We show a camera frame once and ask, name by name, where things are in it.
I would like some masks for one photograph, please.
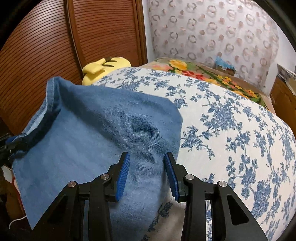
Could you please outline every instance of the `blue floral bedspread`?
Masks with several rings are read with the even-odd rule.
[[[183,117],[177,162],[204,181],[227,181],[268,239],[281,235],[296,208],[296,141],[280,118],[236,93],[170,72],[124,68],[94,85],[167,97],[175,103]],[[205,205],[207,240],[212,240],[210,204]],[[179,241],[184,209],[185,203],[175,202],[168,190],[142,240]]]

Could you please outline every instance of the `pink circle pattern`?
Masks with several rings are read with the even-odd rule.
[[[213,67],[213,61],[220,56],[234,65],[236,77],[264,91],[266,73],[279,48],[273,19],[252,0],[204,0],[196,5],[189,1],[149,0],[156,57]]]

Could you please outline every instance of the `wooden cabinet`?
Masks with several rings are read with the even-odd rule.
[[[34,2],[0,50],[0,117],[13,134],[39,109],[49,78],[81,84],[82,68],[108,56],[147,62],[142,0]]]
[[[270,98],[276,115],[288,124],[296,136],[296,96],[283,81],[276,78]]]

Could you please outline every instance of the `blue object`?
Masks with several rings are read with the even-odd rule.
[[[6,144],[13,142],[13,140],[16,138],[16,136],[8,137],[6,140]]]
[[[165,157],[165,170],[167,172],[168,175],[168,181],[170,183],[170,189],[172,191],[172,195],[175,198],[176,201],[179,200],[179,193],[178,193],[178,182],[177,182],[177,177],[174,173],[172,164],[168,158],[168,155],[166,154]]]
[[[216,60],[215,60],[215,64],[222,66],[224,68],[228,68],[228,69],[232,69],[235,71],[235,68],[233,65],[228,64],[227,62],[225,62],[223,59],[221,59],[219,56],[217,56]]]
[[[116,201],[119,201],[123,196],[124,187],[126,185],[126,179],[128,177],[130,162],[131,162],[130,155],[127,153],[126,157],[124,158],[123,165],[121,167],[121,170],[118,176],[118,180],[116,182],[116,187],[117,187],[116,194],[115,194]]]
[[[31,227],[69,181],[92,181],[128,151],[123,196],[109,203],[112,231],[115,241],[141,240],[169,189],[163,157],[177,157],[181,125],[167,98],[49,80],[46,98],[22,134],[30,150],[13,162]]]

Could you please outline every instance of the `yellow plush toy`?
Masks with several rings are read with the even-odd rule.
[[[113,70],[124,67],[131,67],[131,64],[127,59],[121,57],[102,58],[97,62],[89,63],[82,69],[83,73],[85,73],[82,85],[91,85]]]

